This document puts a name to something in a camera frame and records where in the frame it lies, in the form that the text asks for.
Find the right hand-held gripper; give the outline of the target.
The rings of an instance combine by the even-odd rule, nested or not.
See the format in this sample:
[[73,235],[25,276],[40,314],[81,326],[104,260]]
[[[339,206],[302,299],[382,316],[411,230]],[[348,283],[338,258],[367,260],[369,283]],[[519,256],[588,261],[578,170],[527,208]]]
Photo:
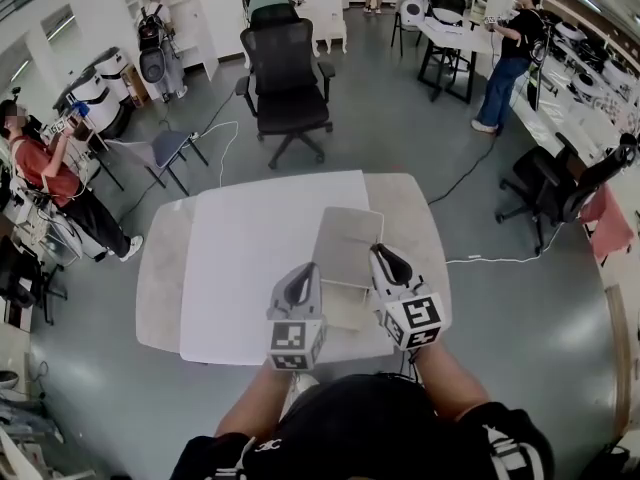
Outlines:
[[369,250],[369,265],[375,314],[392,344],[405,352],[437,342],[446,330],[444,303],[411,257],[396,247],[376,243]]

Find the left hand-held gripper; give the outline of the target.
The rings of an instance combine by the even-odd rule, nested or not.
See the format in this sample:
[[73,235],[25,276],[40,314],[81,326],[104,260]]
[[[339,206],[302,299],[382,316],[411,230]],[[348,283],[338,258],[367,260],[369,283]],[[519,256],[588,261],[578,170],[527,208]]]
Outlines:
[[273,368],[312,371],[327,334],[320,270],[314,262],[294,268],[276,283],[267,322],[267,358]]

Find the grey cardboard box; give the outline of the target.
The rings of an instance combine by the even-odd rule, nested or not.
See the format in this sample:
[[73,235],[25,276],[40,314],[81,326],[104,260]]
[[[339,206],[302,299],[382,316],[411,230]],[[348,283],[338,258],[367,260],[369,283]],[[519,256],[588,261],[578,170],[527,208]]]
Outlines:
[[312,261],[320,271],[323,313],[328,325],[358,332],[365,325],[373,288],[369,251],[384,231],[381,213],[327,207]]

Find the person's left forearm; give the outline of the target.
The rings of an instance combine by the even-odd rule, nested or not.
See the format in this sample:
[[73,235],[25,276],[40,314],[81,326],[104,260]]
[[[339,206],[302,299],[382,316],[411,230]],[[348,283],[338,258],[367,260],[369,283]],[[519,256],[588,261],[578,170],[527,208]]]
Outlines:
[[265,362],[221,419],[214,436],[237,433],[258,440],[270,437],[278,425],[292,382],[291,371],[275,370]]

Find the person's right forearm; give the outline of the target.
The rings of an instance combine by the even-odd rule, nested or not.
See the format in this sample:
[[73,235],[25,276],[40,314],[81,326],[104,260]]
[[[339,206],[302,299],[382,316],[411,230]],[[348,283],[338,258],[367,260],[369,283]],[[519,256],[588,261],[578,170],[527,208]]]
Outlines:
[[486,389],[441,341],[420,348],[414,364],[436,413],[442,418],[459,420],[490,401]]

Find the white table mat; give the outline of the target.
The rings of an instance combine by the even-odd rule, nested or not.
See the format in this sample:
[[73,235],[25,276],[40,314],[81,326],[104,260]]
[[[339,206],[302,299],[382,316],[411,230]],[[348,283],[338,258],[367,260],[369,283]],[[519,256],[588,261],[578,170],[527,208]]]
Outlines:
[[327,207],[368,210],[363,173],[289,176],[197,196],[180,310],[182,359],[264,361],[273,287],[312,261]]

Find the person's black shirt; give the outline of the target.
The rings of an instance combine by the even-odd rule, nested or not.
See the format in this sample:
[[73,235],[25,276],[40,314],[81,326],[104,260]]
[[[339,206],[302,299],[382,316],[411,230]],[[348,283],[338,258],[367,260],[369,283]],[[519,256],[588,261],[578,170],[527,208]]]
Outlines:
[[522,410],[497,402],[458,421],[424,388],[350,375],[301,395],[264,441],[199,436],[170,480],[553,480],[551,447]]

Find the small grey chair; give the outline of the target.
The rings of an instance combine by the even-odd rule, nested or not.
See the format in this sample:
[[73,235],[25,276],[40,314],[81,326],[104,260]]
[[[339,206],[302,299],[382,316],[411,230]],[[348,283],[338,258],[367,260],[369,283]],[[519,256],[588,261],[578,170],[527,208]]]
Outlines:
[[186,161],[182,150],[189,147],[205,166],[209,165],[208,160],[196,146],[196,140],[189,139],[190,134],[162,131],[151,141],[123,142],[112,139],[106,140],[105,143],[130,163],[142,166],[162,188],[165,188],[166,184],[161,180],[161,175],[168,173],[180,191],[189,197],[188,190],[174,173],[172,164],[178,158]]

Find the pink cloth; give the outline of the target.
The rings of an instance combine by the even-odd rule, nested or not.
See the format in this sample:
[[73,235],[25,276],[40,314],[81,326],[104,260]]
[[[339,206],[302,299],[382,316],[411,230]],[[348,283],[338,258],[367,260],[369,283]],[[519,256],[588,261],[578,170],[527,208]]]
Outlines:
[[579,217],[583,225],[595,225],[590,231],[590,242],[600,263],[632,244],[634,233],[607,184],[596,190],[581,208]]

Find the white desk with black legs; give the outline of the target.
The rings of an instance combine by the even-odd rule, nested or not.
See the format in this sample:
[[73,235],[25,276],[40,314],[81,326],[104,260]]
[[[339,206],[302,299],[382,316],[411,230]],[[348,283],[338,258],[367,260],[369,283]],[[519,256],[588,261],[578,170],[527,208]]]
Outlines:
[[[479,29],[467,29],[464,26],[446,28],[444,25],[436,25],[434,17],[425,18],[418,24],[418,28],[428,39],[428,43],[418,71],[417,81],[431,89],[430,101],[435,102],[442,93],[448,93],[456,99],[470,104],[475,85],[478,55],[490,55],[492,53],[489,42]],[[471,54],[467,84],[463,92],[457,92],[455,85],[463,52]],[[425,77],[426,71],[435,54],[440,54],[439,61],[436,64],[436,75],[434,79],[427,79]],[[446,83],[443,80],[443,75],[448,54],[451,54],[454,58],[454,71],[450,81]]]

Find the white round device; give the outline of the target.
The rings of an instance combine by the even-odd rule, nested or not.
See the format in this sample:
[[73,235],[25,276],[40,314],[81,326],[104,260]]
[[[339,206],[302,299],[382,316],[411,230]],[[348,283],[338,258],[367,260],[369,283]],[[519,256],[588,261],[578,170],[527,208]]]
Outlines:
[[428,12],[430,0],[399,0],[396,10],[400,14],[400,24],[405,30],[417,29]]

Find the white cylindrical robot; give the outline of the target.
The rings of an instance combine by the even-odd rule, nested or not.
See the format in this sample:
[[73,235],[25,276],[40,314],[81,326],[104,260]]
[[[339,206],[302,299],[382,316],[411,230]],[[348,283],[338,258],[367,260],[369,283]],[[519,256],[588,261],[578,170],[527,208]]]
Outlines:
[[108,48],[98,55],[90,66],[95,68],[120,103],[130,99],[130,93],[122,76],[129,66],[129,60],[120,48]]
[[67,85],[52,109],[62,115],[71,110],[74,103],[82,103],[87,107],[86,118],[103,138],[116,138],[122,107],[117,96],[94,67],[86,68],[75,81]]

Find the white shelf unit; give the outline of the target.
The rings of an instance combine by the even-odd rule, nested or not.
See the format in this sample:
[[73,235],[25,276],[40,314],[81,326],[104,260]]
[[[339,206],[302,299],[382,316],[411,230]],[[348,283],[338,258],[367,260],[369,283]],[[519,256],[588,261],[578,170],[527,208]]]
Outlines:
[[[136,24],[149,0],[123,0]],[[162,0],[169,9],[176,34],[171,44],[185,71],[202,68],[211,80],[219,66],[202,0]]]

